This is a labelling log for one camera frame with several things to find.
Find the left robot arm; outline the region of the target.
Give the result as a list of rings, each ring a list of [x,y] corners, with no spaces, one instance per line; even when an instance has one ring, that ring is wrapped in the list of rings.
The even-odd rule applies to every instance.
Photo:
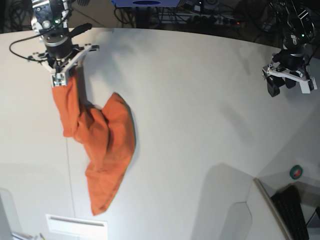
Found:
[[[306,46],[315,39],[316,29],[307,6],[301,0],[272,0],[269,5],[275,12],[283,41],[281,50],[262,68],[267,91],[275,97],[282,86],[292,89],[299,85],[303,94],[309,94],[317,89],[317,84],[310,74],[313,55],[307,53]]]

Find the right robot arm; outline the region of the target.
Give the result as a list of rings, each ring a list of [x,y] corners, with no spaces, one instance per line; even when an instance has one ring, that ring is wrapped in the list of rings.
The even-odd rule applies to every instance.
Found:
[[[98,51],[99,45],[73,44],[72,38],[92,28],[85,23],[69,30],[68,20],[72,15],[71,0],[33,0],[31,27],[46,48],[45,52],[34,52],[30,60],[41,62],[50,73],[52,87],[67,86],[72,69],[88,52]]]

